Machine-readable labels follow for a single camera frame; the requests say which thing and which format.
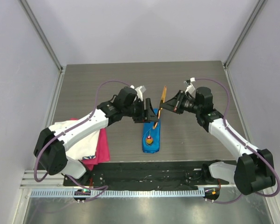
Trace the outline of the blue cloth napkin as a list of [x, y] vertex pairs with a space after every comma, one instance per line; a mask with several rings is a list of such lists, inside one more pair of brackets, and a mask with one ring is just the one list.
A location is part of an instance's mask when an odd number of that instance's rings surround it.
[[142, 151], [148, 154], [154, 154], [160, 150], [161, 122], [157, 125], [154, 122], [145, 123], [142, 135]]

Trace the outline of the iridescent purple spoon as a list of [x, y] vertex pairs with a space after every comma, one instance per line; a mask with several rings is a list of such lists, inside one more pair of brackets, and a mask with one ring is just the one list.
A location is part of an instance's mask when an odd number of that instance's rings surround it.
[[145, 143], [146, 143], [148, 146], [150, 146], [150, 145], [153, 144], [153, 142], [154, 142], [154, 139], [153, 139], [152, 136], [151, 136], [151, 132], [148, 131], [147, 137], [145, 138]]

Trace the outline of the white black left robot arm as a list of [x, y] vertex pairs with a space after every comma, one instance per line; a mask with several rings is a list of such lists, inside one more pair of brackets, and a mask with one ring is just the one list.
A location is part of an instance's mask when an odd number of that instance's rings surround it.
[[157, 122], [159, 119], [154, 113], [151, 100], [143, 98], [145, 90], [144, 86], [124, 87], [112, 100], [100, 103], [90, 114], [73, 124], [55, 131], [48, 127], [43, 129], [34, 149], [34, 170], [42, 165], [48, 175], [67, 175], [79, 186], [87, 185], [90, 180], [88, 168], [82, 162], [68, 157], [66, 152], [88, 135], [123, 117], [131, 117], [134, 123]]

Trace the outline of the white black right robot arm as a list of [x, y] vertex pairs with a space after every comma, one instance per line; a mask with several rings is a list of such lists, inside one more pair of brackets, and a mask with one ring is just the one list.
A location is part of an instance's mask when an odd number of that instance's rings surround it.
[[201, 173], [204, 183], [213, 184], [217, 179], [225, 180], [234, 183], [243, 195], [276, 184], [271, 152], [267, 149], [259, 150], [229, 125], [225, 117], [214, 108], [209, 88], [197, 88], [195, 96], [180, 90], [172, 99], [162, 103], [161, 107], [177, 114], [195, 114], [198, 124], [217, 138], [235, 158], [236, 165], [222, 161], [213, 161], [207, 165]]

